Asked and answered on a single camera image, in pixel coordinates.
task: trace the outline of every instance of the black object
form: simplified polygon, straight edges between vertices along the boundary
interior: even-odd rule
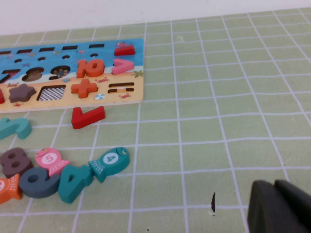
[[[215,206],[215,194],[213,195],[213,198],[212,198],[212,202],[211,202],[211,206],[212,206],[212,211],[215,213],[215,210],[216,210],[216,206]]]
[[[247,222],[250,233],[311,233],[311,196],[287,181],[254,181]]]

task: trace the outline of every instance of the number 4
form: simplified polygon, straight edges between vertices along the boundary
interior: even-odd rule
[[[108,159],[108,162],[111,162],[114,158],[115,158],[115,156],[110,156],[110,157],[108,157],[108,158],[107,158],[107,159]]]

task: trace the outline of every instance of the printed starfish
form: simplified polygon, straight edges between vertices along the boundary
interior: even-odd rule
[[[27,63],[25,63],[25,64],[23,64],[23,67],[30,67],[30,63],[29,62],[27,62]]]
[[[144,72],[142,72],[142,70],[140,70],[140,71],[135,71],[134,70],[134,72],[135,72],[135,74],[132,74],[132,75],[135,75],[134,78],[137,78],[138,76],[144,77]]]

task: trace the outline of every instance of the red piece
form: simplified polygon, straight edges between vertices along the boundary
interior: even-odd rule
[[[73,128],[81,129],[87,125],[93,124],[105,118],[105,109],[103,106],[95,108],[86,113],[82,113],[80,107],[73,108],[71,123]]]
[[[80,84],[71,85],[71,93],[78,93],[79,98],[86,98],[90,92],[97,92],[98,87],[96,83],[89,83],[88,79],[82,79]]]
[[[78,62],[78,69],[76,71],[77,78],[83,78],[85,74],[89,77],[98,77],[103,74],[105,64],[103,60],[95,59],[89,62],[81,60]]]
[[[2,91],[1,91],[1,89],[0,89],[0,104],[2,104],[2,103],[4,103],[4,102],[5,102],[4,96],[3,96]]]
[[[133,45],[115,49],[115,56],[125,56],[125,55],[134,55],[134,54],[135,54],[135,48]]]

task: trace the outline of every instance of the orange piece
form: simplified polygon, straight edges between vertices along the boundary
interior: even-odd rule
[[[19,174],[11,178],[0,178],[0,204],[14,198],[20,200],[22,191],[18,186]]]
[[[80,84],[71,85],[71,93],[78,93],[79,98],[86,98],[90,92],[97,92],[96,83],[90,83],[88,79],[82,79]]]
[[[89,77],[98,77],[104,73],[105,65],[104,61],[95,59],[90,62],[81,60],[78,62],[77,78],[83,78],[85,74]]]

